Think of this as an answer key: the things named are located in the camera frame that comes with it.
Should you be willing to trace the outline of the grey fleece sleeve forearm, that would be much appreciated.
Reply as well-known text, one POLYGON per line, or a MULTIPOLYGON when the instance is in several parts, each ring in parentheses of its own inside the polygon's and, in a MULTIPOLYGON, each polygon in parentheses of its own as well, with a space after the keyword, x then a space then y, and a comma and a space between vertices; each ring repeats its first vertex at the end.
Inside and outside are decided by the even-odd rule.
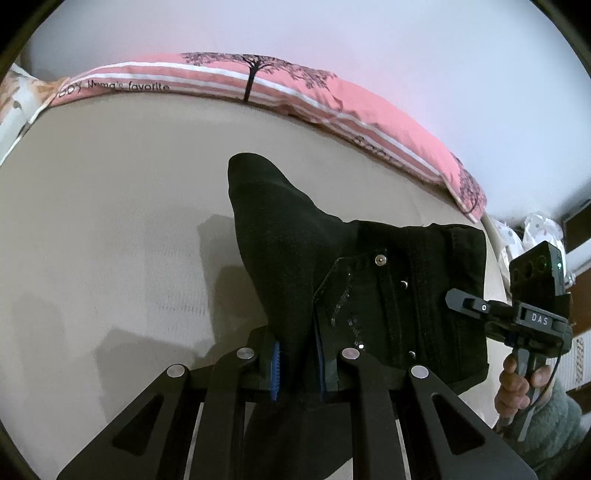
POLYGON ((559 381, 547 402, 536 409, 523 442, 509 437, 519 426, 517 421, 512 424, 505 441, 539 479, 559 479, 589 431, 582 424, 580 406, 566 394, 559 381))

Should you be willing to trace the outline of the person's right hand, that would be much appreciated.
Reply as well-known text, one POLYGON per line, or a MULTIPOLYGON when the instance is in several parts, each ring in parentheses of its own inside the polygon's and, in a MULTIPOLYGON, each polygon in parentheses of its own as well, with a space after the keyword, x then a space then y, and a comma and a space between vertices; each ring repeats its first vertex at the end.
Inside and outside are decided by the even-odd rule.
POLYGON ((545 365, 537 369, 529 378, 520 376, 517 367, 514 355, 505 358, 499 376, 500 387, 495 397, 495 408, 501 418, 511 418, 526 409, 531 404, 528 397, 531 389, 540 389, 542 392, 538 406, 543 406, 552 396, 555 381, 551 379, 551 366, 545 365))

